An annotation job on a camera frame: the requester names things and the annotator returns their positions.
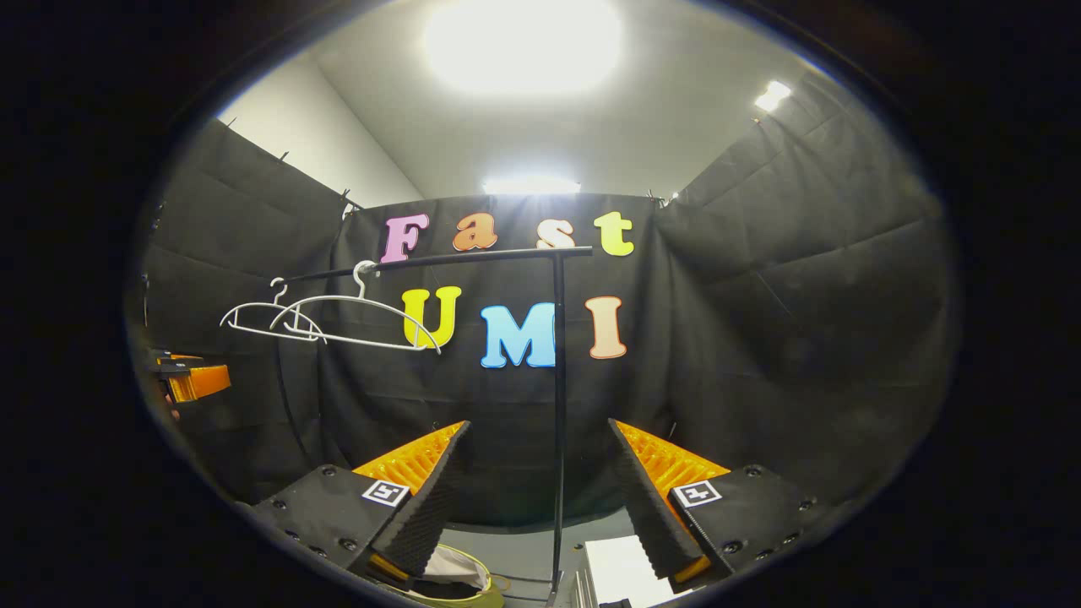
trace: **rack pole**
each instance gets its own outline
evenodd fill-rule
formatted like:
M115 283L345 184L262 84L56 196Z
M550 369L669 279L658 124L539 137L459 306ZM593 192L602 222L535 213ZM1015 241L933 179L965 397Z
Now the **rack pole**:
M398 268L410 268L415 266L441 266L443 264L463 264L468 262L494 262L496 260L525 260L530 257L572 257L577 255L592 255L593 248L586 247L564 247L558 249L506 249L503 251L478 251L469 253L451 253L448 255L426 255L423 257L410 257L401 262L383 262L372 267L372 270L396 270ZM282 282L291 283L297 281L308 281L313 279L325 279L331 277L348 277L352 275L352 266L338 268L336 270L325 270L311 275L301 275L290 277Z
M559 553L563 542L563 475L566 464L566 312L563 298L563 256L551 259L556 301L556 521L552 528L551 594L559 590Z

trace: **ceiling light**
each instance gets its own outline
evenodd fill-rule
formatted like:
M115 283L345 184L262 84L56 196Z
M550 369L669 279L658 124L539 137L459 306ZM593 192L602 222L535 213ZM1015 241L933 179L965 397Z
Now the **ceiling light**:
M774 97L773 95L770 95L769 93L755 100L755 105L764 109L765 111L773 111L777 109L778 103L780 103L780 100Z
M490 195L509 194L577 194L582 184L558 177L515 177L510 180L489 180L484 191Z
M784 84L777 82L776 80L772 80L770 84L766 85L765 92L778 98L785 98L788 95L792 94L791 89L785 87Z
M764 109L765 111L773 111L777 109L777 104L780 100L784 100L788 95L792 94L792 90L784 84L777 82L776 80L771 80L765 87L765 94L761 97L755 100L755 105Z
M440 78L470 92L578 91L615 66L619 23L602 0L458 0L424 36Z

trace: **yellow letter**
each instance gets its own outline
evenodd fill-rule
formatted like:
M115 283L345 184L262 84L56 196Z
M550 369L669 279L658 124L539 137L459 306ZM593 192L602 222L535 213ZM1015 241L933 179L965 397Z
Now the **yellow letter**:
M462 295L462 288L451 285L436 290L436 298L439 299L439 329L436 330L424 323L424 303L428 301L427 289L411 289L402 293L402 302L405 303L405 314L428 328L436 342L439 343L439 347L442 348L451 341L451 336L454 335L454 304L459 295ZM415 332L417 331L416 325L409 319L402 320L405 322L405 340L409 340L410 344L413 346L417 346L418 344L424 345L425 348L436 347L431 343L431 339L423 331L416 336L417 341L414 342L413 336L416 335Z
M618 211L601 215L593 220L593 225L601 229L601 247L609 255L629 255L635 251L635 243L623 240L623 232L633 226L630 225L630 220L624 220Z

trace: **black fabric backdrop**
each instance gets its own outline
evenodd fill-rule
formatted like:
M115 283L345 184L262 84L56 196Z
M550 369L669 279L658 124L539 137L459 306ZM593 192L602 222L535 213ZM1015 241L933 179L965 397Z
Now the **black fabric backdrop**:
M665 208L644 197L461 197L366 209L212 124L176 172L148 257L150 331L161 346L219 357L233 387L185 412L187 435L238 498L254 502L307 471L276 381L311 459L357 465L433 428L473 422L471 472L455 521L550 521L552 370L485 369L481 308L521 323L551 302L545 260L408 268L368 276L397 307L427 289L463 290L437 355L328 346L218 328L229 307L269 301L275 276L378 260L388 217L426 213L412 257L454 253L455 225L495 217L491 248L535 247L537 224L568 220L591 257L566 262L566 514L619 506L604 421L617 418L729 466L757 462L835 504L882 487L937 413L958 345L947 227L917 168L867 110L809 77ZM627 256L593 220L619 211ZM351 277L295 283L282 302L355 295ZM592 359L589 298L614 295L628 352ZM324 331L404 343L402 320L355 304L306 309ZM249 322L267 318L249 316ZM838 510L838 517L849 510Z
M894 142L809 75L657 214L678 444L857 506L926 434L961 303L942 206Z
M495 219L496 243L489 251L534 248L537 224L566 220L578 246L593 255L565 262L568 365L566 515L592 515L620 504L606 463L605 421L617 417L667 435L667 361L671 355L671 275L653 220L651 199L625 196L461 197L368 209L355 214L334 249L333 265L377 261L386 248L388 217L426 213L411 257L456 253L452 246L459 220L471 213ZM619 211L635 243L626 256L601 248L593 220ZM472 421L472 468L459 492L455 520L466 524L521 526L550 521L555 501L552 458L555 426L553 370L525 361L498 369L481 367L485 353L485 306L503 305L519 325L531 306L552 302L551 264L547 260L497 261L428 268L403 268L369 276L365 295L403 307L409 289L431 292L425 325L439 323L435 291L458 286L454 335L443 347L423 353L376 349L345 343L320 347L320 389L324 423L350 463L362 463L433 428ZM351 277L332 281L331 290L355 295ZM593 359L593 321L585 302L614 295L619 335L627 354ZM402 319L392 313L351 303L328 303L323 331L364 335L405 344Z
M237 304L272 301L273 277L325 267L345 203L216 120L174 168L163 202L145 260L147 329L158 346L229 366L232 386L181 406L181 428L223 489L255 502L310 470L282 407L278 348L308 452L335 460L319 425L316 349L218 322ZM324 289L297 283L282 301ZM241 322L265 327L269 312L241 310Z

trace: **white clothes hanger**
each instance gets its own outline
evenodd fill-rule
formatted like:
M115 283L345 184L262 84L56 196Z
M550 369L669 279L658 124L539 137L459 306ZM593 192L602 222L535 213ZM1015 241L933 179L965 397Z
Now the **white clothes hanger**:
M311 298L305 298L304 300L297 300L296 302L293 302L289 306L283 307L282 312L278 313L278 316L275 317L272 321L270 321L270 328L269 329L273 329L275 326L278 325L278 321L281 320L282 317L284 317L289 312L292 310L292 313L293 313L293 325L289 325L289 321L284 321L282 325L284 325L285 329L288 329L289 331L292 331L293 333L301 333L301 334L305 334L305 335L311 335L311 336L316 336L316 338L322 338L323 340L338 340L338 341L342 341L342 342L350 342L352 344L364 344L366 346L378 346L378 347L382 347L382 348L397 348L399 351L424 351L425 348L427 348L427 346L425 346L425 345L423 345L423 344L419 343L421 332L423 331L425 333L425 335L427 335L431 340L431 343L436 345L436 353L439 354L439 355L442 355L442 351L439 348L439 343L436 341L436 338L433 335L431 335L431 332L428 331L428 328L424 327L421 323L421 321L414 319L413 317L406 315L405 313L399 310L398 308L395 308L392 306L388 306L388 305L386 305L386 304L384 304L382 302L376 302L374 300L368 300L368 299L364 298L364 281L362 281L360 279L360 273L362 270L363 272L369 272L374 266L376 266L375 262L372 262L370 260L364 260L362 262L358 262L357 265L352 267L352 280L357 281L357 285L360 286L360 294L359 295L356 295L356 296L353 296L353 295L313 295ZM302 317L305 320L309 320L307 317L305 317L303 314L301 314L301 306L303 306L304 304L307 304L309 302L321 302L323 300L339 300L339 301L344 301L344 302L358 302L360 304L369 304L371 306L375 306L376 308L383 308L384 310L389 310L389 312L391 312L391 313L393 313L393 314L396 314L396 315L398 315L400 317L404 317L405 319L408 319L410 321L413 321L413 325L416 327L416 331L413 334L413 344L411 344L409 346L404 346L404 345L401 345L401 344L390 344L390 343L387 343L387 342L372 342L372 341L369 341L369 340L359 340L359 339L356 339L356 338L346 338L344 335L334 335L332 333L323 333L322 331L320 331L319 333L316 333L316 332L311 331L310 329L309 330L299 329L297 326L299 325L299 321L301 321Z
M270 287L273 287L273 286L278 285L279 281L283 281L283 280L285 280L285 279L283 279L282 277L277 277L272 281L270 281ZM303 317L304 320L308 321L308 329L309 330L315 330L315 331L309 331L308 335L305 335L304 338L301 338L298 335L290 335L288 333L277 333L277 332L273 332L273 331L266 331L266 330L262 330L262 329L255 329L253 327L244 327L244 326L240 325L240 309L241 308L249 308L249 307L255 307L255 306L264 306L264 307L267 307L267 308L279 308L281 310L285 310L284 306L282 306L281 304L278 304L278 299L281 298L282 295L285 295L286 291L289 291L289 286L288 285L283 285L281 293L279 293L278 295L273 296L273 303L272 304L270 304L268 302L249 302L246 304L240 304L239 306L233 306L228 313L225 314L224 317L222 317L222 321L217 323L218 327L222 327L223 325L225 325L226 319L228 319L229 316L231 315L232 316L232 320L228 321L228 323L229 323L229 327L231 327L232 329L239 329L241 331L250 331L252 333L262 333L264 335L272 335L275 338L288 338L290 340L303 340L305 342L315 342L315 341L319 340L319 338L322 336L323 330L319 329L319 326L316 325L316 321L313 321L310 318L308 318L307 315L301 315L301 317ZM328 343L326 339L323 338L323 344L326 344L326 343Z

